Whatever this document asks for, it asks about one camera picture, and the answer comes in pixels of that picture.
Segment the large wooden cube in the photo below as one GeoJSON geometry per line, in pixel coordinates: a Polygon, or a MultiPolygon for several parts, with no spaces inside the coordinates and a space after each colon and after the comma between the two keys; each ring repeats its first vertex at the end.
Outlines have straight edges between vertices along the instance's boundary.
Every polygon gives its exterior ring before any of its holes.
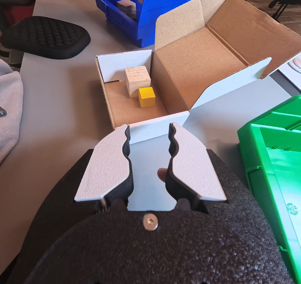
{"type": "Polygon", "coordinates": [[[139,88],[151,86],[151,78],[146,66],[125,68],[126,86],[130,98],[138,97],[139,88]]]}

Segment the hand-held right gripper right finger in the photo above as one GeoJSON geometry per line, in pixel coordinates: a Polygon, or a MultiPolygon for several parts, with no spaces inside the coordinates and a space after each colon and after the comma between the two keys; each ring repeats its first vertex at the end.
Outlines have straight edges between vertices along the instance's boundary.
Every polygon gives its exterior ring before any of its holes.
{"type": "Polygon", "coordinates": [[[187,199],[194,211],[208,214],[206,201],[227,200],[206,147],[176,122],[170,123],[168,138],[171,159],[165,187],[175,199],[187,199]]]}

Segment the pale wooden block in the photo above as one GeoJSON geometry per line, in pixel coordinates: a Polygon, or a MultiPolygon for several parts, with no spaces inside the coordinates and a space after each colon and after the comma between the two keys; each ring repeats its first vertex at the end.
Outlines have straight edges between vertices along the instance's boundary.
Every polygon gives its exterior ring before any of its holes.
{"type": "Polygon", "coordinates": [[[116,3],[124,14],[129,16],[131,19],[136,20],[136,3],[131,0],[120,0],[116,3]]]}

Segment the white cardboard box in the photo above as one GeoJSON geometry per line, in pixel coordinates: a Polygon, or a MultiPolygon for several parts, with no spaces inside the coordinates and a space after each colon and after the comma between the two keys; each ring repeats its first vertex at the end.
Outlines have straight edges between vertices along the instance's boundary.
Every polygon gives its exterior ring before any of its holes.
{"type": "Polygon", "coordinates": [[[130,126],[130,143],[168,133],[190,110],[257,79],[301,51],[300,35],[245,0],[191,0],[156,21],[152,50],[98,55],[113,129],[130,126]],[[130,98],[125,68],[146,66],[154,107],[130,98]]]}

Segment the red chair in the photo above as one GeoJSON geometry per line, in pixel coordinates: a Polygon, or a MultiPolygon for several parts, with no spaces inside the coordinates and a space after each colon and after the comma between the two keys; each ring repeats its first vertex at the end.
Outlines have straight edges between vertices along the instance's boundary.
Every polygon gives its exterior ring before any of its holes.
{"type": "Polygon", "coordinates": [[[34,5],[35,0],[8,0],[5,4],[1,3],[1,32],[32,16],[34,5]]]}

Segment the green plastic bin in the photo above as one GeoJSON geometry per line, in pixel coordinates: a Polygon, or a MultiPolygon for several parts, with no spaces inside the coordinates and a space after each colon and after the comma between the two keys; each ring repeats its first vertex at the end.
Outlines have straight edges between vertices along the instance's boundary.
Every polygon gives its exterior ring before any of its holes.
{"type": "Polygon", "coordinates": [[[301,96],[238,130],[249,190],[262,208],[295,283],[301,282],[301,96]]]}

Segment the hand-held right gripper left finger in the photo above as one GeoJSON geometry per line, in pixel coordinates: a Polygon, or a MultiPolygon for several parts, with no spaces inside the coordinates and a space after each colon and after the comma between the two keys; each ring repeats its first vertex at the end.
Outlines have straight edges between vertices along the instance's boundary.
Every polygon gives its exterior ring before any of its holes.
{"type": "Polygon", "coordinates": [[[118,127],[104,137],[94,148],[74,200],[123,199],[126,203],[132,194],[133,172],[129,159],[130,127],[118,127]]]}

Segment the small yellow cube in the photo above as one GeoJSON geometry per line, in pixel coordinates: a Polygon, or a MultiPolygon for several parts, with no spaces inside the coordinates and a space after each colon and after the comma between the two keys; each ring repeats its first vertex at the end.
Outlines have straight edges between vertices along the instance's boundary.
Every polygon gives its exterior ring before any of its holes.
{"type": "Polygon", "coordinates": [[[141,108],[153,107],[155,105],[156,96],[152,87],[139,88],[138,98],[141,108]]]}

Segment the person in pink sweatshirt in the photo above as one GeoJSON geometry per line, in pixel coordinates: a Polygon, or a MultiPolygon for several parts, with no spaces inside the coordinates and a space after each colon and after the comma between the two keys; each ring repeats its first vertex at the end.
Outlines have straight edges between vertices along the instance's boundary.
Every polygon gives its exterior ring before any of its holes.
{"type": "Polygon", "coordinates": [[[0,60],[0,106],[7,112],[0,117],[0,163],[18,142],[23,95],[20,73],[0,60]]]}

